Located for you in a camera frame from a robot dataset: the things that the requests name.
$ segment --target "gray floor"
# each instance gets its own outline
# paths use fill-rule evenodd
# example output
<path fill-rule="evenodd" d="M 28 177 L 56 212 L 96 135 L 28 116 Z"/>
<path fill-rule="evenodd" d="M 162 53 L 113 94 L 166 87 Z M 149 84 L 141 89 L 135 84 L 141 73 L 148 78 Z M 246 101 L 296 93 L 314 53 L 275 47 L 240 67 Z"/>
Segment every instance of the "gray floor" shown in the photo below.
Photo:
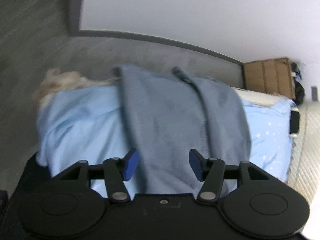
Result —
<path fill-rule="evenodd" d="M 31 95 L 50 68 L 103 80 L 117 63 L 158 72 L 180 66 L 243 86 L 238 65 L 206 54 L 143 41 L 69 37 L 66 11 L 67 0 L 0 0 L 0 189 L 10 194 L 37 150 Z"/>

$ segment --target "blue fabric with white dots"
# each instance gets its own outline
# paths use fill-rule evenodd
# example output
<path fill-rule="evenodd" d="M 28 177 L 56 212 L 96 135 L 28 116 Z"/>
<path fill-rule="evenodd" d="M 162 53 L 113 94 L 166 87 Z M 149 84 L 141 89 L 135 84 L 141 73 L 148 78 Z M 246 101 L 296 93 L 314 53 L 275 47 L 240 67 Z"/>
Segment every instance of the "blue fabric with white dots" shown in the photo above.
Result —
<path fill-rule="evenodd" d="M 292 100 L 280 99 L 272 107 L 242 100 L 251 136 L 250 161 L 272 176 L 286 181 L 292 155 L 289 137 Z"/>

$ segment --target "white wall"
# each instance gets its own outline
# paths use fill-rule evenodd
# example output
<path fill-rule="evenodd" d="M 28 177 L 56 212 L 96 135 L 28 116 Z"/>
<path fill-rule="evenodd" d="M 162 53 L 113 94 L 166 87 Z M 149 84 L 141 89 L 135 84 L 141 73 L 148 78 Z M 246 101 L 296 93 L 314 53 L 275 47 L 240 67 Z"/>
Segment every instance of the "white wall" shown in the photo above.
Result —
<path fill-rule="evenodd" d="M 169 38 L 242 62 L 288 56 L 306 72 L 320 66 L 320 0 L 83 0 L 80 26 Z"/>

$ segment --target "bed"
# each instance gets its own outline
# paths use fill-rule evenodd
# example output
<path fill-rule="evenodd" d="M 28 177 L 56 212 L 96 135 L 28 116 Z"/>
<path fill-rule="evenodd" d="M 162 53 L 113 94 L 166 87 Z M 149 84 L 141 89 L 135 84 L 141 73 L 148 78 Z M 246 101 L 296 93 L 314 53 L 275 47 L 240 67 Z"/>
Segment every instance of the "bed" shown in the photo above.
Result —
<path fill-rule="evenodd" d="M 249 125 L 250 161 L 286 182 L 292 157 L 289 130 L 293 102 L 281 96 L 235 90 Z M 79 160 L 94 165 L 123 157 L 132 147 L 124 122 L 121 86 L 92 84 L 60 91 L 51 98 L 38 113 L 40 150 L 36 157 L 39 165 L 49 167 L 51 176 Z M 131 197 L 141 191 L 136 176 L 125 183 Z M 92 188 L 106 197 L 103 181 L 93 181 Z"/>

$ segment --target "quilted fabric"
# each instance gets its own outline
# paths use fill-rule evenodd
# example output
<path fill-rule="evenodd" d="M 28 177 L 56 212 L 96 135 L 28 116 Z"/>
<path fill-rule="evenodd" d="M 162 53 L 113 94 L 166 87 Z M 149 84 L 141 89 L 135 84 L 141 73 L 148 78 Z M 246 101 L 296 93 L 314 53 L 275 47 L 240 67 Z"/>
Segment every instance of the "quilted fabric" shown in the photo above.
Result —
<path fill-rule="evenodd" d="M 294 139 L 288 186 L 311 204 L 320 182 L 320 103 L 299 106 L 300 133 Z"/>

